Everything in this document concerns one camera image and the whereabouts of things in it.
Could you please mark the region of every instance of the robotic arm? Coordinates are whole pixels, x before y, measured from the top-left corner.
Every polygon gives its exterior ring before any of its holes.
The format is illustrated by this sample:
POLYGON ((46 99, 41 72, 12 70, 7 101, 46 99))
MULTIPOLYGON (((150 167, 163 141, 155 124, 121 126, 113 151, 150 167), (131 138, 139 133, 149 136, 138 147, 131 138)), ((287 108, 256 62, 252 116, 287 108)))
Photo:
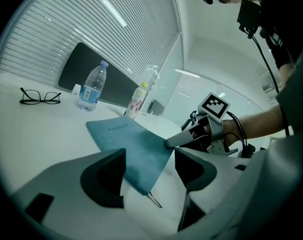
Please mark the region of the robotic arm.
POLYGON ((167 139, 165 146, 174 148, 197 143, 203 152, 223 156, 234 154, 238 149, 229 149, 222 125, 229 107, 228 102, 210 93, 198 106, 198 114, 194 116, 195 124, 167 139), (209 126, 211 134, 205 132, 205 126, 209 126))

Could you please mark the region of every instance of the bottle label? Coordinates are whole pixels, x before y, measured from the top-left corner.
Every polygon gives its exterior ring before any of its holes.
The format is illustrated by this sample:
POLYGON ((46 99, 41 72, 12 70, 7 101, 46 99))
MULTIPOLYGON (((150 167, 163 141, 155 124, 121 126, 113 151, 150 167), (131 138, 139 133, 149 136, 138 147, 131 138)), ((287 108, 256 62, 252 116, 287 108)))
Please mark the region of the bottle label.
POLYGON ((128 105, 125 115, 132 119, 135 119, 135 116, 138 114, 142 103, 143 103, 143 100, 140 100, 139 102, 131 100, 128 105))
POLYGON ((83 86, 81 88, 79 98, 84 101, 88 102, 90 104, 96 104, 101 96, 101 91, 91 88, 88 86, 83 86))

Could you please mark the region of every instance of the ceiling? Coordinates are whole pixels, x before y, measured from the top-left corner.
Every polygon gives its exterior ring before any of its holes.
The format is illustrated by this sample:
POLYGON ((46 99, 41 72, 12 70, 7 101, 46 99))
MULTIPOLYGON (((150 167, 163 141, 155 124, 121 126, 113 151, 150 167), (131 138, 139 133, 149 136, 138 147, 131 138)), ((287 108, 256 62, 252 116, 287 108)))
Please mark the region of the ceiling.
MULTIPOLYGON (((272 83, 272 78, 254 41, 249 40, 247 35, 239 30, 240 24, 237 22, 241 7, 239 3, 222 4, 218 0, 214 0, 212 5, 208 5, 203 0, 185 0, 184 4, 189 25, 187 28, 189 33, 185 34, 189 36, 191 43, 194 38, 202 37, 230 46, 260 64, 255 70, 262 84, 272 83)), ((266 42, 260 37, 259 31, 260 29, 255 37, 266 56, 276 81, 279 83, 279 72, 275 66, 275 61, 266 42)))

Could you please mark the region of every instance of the hand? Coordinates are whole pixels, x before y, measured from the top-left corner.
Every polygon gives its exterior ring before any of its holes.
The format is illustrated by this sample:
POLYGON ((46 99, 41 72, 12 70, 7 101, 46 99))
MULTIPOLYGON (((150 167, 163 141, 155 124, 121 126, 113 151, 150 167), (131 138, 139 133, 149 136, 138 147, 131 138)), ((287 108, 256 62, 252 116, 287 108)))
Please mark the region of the hand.
MULTIPOLYGON (((205 129, 206 133, 208 133, 208 134, 211 133, 209 125, 205 126, 204 129, 205 129)), ((234 133, 239 137, 241 136, 234 120, 223 120, 222 121, 222 131, 224 134, 234 133)), ((227 134, 225 136, 225 139, 227 140, 227 143, 229 146, 231 146, 235 142, 239 141, 239 139, 235 135, 232 135, 232 134, 227 134)))

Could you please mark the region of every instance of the glass wall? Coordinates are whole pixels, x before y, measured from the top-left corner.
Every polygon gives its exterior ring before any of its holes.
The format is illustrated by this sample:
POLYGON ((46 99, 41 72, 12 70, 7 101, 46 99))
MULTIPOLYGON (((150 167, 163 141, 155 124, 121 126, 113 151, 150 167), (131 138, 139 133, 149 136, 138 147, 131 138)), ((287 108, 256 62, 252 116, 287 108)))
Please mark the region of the glass wall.
POLYGON ((182 35, 180 35, 151 86, 141 111, 146 112, 154 100, 158 101, 164 108, 167 107, 181 78, 182 73, 180 72, 183 68, 183 40, 182 35))
MULTIPOLYGON (((211 79, 196 75, 190 72, 181 71, 181 76, 175 87, 172 96, 165 106, 162 116, 168 120, 182 126, 190 114, 197 110, 198 105, 204 100, 209 93, 214 93, 230 103, 228 111, 232 112, 238 118, 257 114, 262 111, 257 105, 239 94, 238 92, 228 88, 211 79)), ((232 119, 229 115, 225 115, 224 120, 232 119)), ((251 139, 248 141, 255 146, 256 151, 264 145, 265 137, 251 139)), ((243 149, 240 141, 234 143, 230 149, 243 149)))

